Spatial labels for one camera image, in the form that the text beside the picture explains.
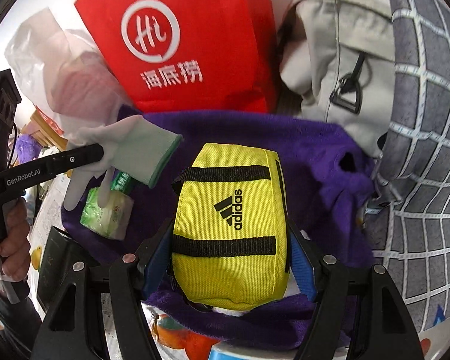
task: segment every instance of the transparent plastic bag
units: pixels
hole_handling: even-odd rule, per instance
[[[131,104],[91,37],[63,31],[48,8],[20,25],[5,58],[23,94],[65,138],[115,122],[121,105]]]

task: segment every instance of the yellow pouch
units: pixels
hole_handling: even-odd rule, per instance
[[[207,143],[174,189],[172,266],[185,296],[237,311],[281,299],[289,258],[277,153]]]

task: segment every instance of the white glove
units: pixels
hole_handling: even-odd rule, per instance
[[[181,140],[181,135],[164,130],[141,115],[127,117],[110,126],[80,128],[68,141],[67,149],[98,143],[104,154],[101,161],[73,171],[63,206],[68,211],[73,210],[91,178],[106,172],[98,198],[99,206],[105,207],[115,168],[153,188]]]

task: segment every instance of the gray checkered fabric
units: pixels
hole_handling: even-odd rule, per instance
[[[450,316],[450,10],[437,0],[391,9],[394,107],[366,232],[421,332]]]

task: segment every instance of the black cable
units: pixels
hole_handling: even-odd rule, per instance
[[[10,158],[8,160],[7,169],[10,169],[10,165],[11,165],[11,162],[12,162],[13,154],[15,153],[15,145],[17,144],[18,132],[17,132],[17,125],[15,123],[13,123],[13,131],[15,132],[15,139],[13,140],[12,152],[10,153]]]

